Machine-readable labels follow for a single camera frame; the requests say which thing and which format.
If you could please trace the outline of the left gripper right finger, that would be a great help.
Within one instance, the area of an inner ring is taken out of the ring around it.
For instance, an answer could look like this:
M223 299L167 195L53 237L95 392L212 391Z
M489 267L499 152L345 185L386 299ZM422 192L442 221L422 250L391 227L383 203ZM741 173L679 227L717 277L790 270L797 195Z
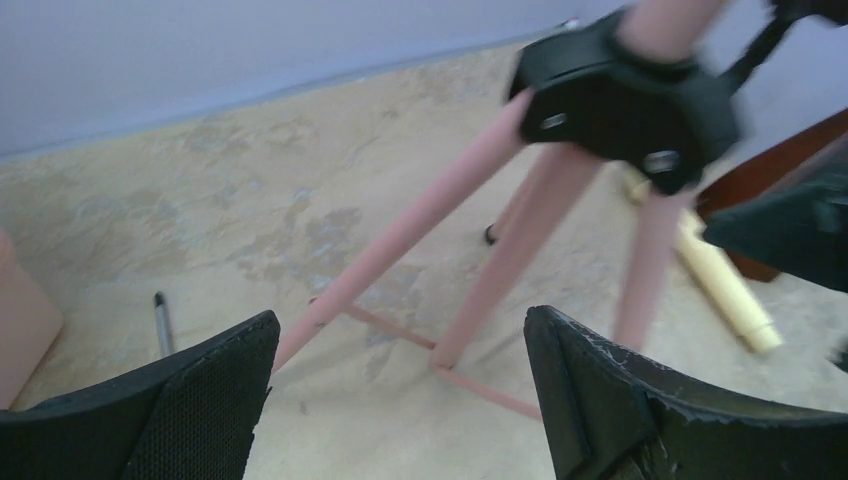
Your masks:
M560 479L843 479L847 417L730 391L550 306L524 338Z

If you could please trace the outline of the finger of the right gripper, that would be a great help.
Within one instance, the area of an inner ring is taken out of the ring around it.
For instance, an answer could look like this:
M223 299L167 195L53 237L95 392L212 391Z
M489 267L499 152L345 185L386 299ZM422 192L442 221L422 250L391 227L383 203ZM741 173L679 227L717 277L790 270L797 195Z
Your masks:
M822 287L847 290L847 180L809 180L714 213L707 243Z

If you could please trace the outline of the pink tripod music stand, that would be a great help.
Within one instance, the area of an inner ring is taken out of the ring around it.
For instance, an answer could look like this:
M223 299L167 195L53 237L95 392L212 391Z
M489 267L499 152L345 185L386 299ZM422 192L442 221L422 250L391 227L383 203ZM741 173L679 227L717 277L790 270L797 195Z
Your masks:
M443 378L530 418L533 405L456 373L477 331L533 262L608 161L650 183L622 290L615 339L643 341L655 312L679 217L703 169L739 138L732 91L707 71L696 46L721 1L641 1L591 24L561 29L521 50L498 116L311 303L279 341L280 368L337 316L347 314L430 350ZM432 341L356 307L356 299L531 144L542 152L485 232L493 247L444 335Z

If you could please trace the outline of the cream microphone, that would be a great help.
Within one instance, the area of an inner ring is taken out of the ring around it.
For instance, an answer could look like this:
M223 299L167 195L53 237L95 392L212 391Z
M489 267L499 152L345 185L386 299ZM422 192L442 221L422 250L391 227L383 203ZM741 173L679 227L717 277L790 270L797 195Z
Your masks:
M666 197L634 169L623 171L623 188L640 205L638 226L626 274L613 339L641 349L663 291L666 269L678 254L731 330L756 353L783 344L774 323L729 257L699 239L703 222L689 206L692 191Z

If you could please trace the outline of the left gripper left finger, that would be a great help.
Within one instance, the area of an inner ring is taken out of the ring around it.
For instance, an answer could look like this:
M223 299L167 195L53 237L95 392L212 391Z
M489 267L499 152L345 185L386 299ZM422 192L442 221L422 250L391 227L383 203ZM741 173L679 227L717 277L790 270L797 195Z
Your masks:
M243 478L279 333L264 311L120 376L2 411L2 478Z

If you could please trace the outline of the brown metronome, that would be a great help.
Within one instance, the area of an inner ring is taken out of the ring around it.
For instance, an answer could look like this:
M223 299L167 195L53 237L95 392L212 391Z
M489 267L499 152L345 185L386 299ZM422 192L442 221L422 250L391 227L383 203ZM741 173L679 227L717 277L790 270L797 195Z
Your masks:
M718 211L824 178L847 180L845 111L814 124L721 176L699 194L696 211L706 222ZM724 251L748 279L770 282L782 274L765 264Z

